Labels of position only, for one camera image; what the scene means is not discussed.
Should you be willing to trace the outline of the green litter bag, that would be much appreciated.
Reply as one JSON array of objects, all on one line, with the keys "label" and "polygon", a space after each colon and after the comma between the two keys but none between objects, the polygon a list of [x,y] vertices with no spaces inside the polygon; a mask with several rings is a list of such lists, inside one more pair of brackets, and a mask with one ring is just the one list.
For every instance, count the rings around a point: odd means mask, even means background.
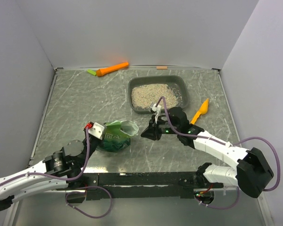
[{"label": "green litter bag", "polygon": [[131,145],[131,138],[138,135],[138,125],[129,120],[105,123],[107,129],[99,149],[106,152],[119,152]]}]

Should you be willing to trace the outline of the yellow plastic scoop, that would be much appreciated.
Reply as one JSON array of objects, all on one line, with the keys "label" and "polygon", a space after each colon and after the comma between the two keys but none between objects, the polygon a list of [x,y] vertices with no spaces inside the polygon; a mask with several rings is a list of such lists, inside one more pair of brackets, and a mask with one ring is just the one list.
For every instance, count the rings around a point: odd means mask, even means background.
[{"label": "yellow plastic scoop", "polygon": [[209,105],[209,98],[207,98],[202,105],[200,106],[199,110],[195,113],[192,120],[190,121],[190,124],[195,124],[197,119],[208,112],[208,105]]}]

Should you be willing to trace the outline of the grey litter box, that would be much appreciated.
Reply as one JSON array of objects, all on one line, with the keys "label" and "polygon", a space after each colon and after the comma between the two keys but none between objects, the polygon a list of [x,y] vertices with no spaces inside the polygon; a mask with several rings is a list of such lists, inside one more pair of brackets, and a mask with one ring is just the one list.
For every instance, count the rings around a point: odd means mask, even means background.
[{"label": "grey litter box", "polygon": [[149,114],[150,105],[164,96],[168,108],[189,105],[189,94],[183,79],[176,75],[137,77],[129,81],[128,98],[132,110]]}]

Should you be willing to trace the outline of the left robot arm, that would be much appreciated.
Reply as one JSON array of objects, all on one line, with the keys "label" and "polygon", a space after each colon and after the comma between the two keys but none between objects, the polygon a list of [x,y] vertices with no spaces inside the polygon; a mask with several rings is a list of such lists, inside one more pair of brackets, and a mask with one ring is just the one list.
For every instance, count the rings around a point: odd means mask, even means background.
[{"label": "left robot arm", "polygon": [[37,164],[0,178],[0,211],[33,194],[57,189],[79,189],[83,172],[101,138],[89,135],[74,140]]}]

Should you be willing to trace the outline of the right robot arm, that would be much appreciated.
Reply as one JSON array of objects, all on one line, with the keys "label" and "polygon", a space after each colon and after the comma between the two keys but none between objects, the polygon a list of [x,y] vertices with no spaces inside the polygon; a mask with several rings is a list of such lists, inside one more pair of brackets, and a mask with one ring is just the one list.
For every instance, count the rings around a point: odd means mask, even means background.
[{"label": "right robot arm", "polygon": [[240,188],[246,195],[258,198],[274,177],[265,156],[261,150],[250,150],[225,142],[201,127],[189,123],[186,113],[180,107],[173,107],[161,115],[161,106],[150,108],[152,117],[148,127],[141,137],[150,140],[160,140],[162,135],[174,134],[184,145],[203,151],[226,163],[227,166],[217,166],[205,163],[198,168],[196,181],[201,187],[220,183]]}]

